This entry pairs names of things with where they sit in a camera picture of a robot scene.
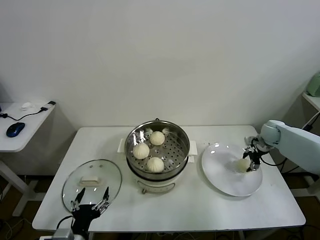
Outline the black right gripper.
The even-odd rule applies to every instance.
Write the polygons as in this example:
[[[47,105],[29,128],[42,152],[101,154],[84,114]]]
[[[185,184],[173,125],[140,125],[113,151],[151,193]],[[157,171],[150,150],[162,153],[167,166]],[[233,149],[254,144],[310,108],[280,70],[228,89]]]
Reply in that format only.
[[[257,171],[260,168],[259,163],[262,156],[266,155],[268,152],[265,150],[260,150],[258,148],[258,145],[252,144],[251,146],[248,146],[244,149],[244,153],[242,155],[242,158],[245,159],[246,157],[249,157],[253,162],[249,164],[249,167],[247,168],[246,172],[254,172]]]

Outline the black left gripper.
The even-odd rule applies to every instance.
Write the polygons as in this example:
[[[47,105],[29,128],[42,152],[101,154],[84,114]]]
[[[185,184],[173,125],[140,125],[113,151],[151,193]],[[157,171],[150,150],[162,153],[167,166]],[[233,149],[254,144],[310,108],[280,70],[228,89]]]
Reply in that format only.
[[[94,219],[97,219],[101,216],[100,212],[104,212],[109,203],[109,187],[106,188],[102,200],[99,201],[96,205],[94,204],[83,204],[80,205],[80,202],[85,194],[85,188],[79,191],[74,200],[70,201],[72,216],[74,218],[74,223],[71,226],[72,232],[75,235],[88,235],[89,227],[91,222]]]

